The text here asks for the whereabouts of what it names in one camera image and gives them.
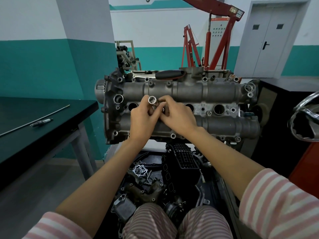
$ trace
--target door handle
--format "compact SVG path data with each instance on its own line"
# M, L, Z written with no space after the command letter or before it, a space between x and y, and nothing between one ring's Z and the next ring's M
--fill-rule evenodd
M266 45L270 45L270 44L267 44L267 42L265 42L263 46L263 50L265 49Z

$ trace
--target hand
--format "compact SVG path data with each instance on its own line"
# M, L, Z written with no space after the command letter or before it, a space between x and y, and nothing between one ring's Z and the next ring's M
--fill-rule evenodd
M197 128L196 119L191 109L182 103L177 103L170 96L163 96L159 101L166 101L165 114L160 114L160 119L172 130L189 140L188 134Z
M143 147L151 137L155 124L166 104L166 102L160 103L154 111L152 105L148 102L148 98L149 96L145 95L140 105L131 111L130 139L138 141Z

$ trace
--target pink and white striped sleeve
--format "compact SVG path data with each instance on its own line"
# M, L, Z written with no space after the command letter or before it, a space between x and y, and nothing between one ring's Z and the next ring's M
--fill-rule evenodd
M23 239L92 239L73 221L54 212L47 212Z
M264 239L319 238L319 200L272 169L249 183L239 216Z

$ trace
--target door frame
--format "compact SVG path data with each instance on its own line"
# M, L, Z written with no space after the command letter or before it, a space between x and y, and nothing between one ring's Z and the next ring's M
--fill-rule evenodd
M267 4L297 4L298 5L299 4L300 5L298 12L297 12L297 15L296 15L296 18L293 22L293 26L291 27L290 34L289 34L288 39L286 41L284 50L281 54L279 63L278 63L277 68L275 70L274 78L278 79L281 77L281 73L284 70L286 61L289 57L290 51L291 51L293 44L296 40L297 34L299 32L301 23L306 15L310 1L311 0L264 0L264 1L254 0L254 1L251 1L250 6L249 6L247 20L245 23L244 32L243 32L243 35L241 37L241 43L239 46L239 51L238 51L236 64L235 64L235 68L234 68L234 73L236 74L236 65L237 65L238 59L241 56L245 55L245 47L242 44L243 44L243 40L247 39L249 36L249 32L250 32L251 27L248 27L248 20L250 18L251 10L252 10L254 5L260 5L260 4L265 4L265 5L267 5Z

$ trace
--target person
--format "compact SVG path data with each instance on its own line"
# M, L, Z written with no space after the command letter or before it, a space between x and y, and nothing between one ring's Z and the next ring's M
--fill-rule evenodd
M144 96L131 111L130 137L117 153L26 234L28 239L89 239L96 234L126 171L161 119L193 143L241 201L241 221L262 238L319 238L319 200L223 144L198 127L190 108L164 96L154 111ZM210 206L192 209L175 228L157 205L140 206L123 238L232 238L225 218Z

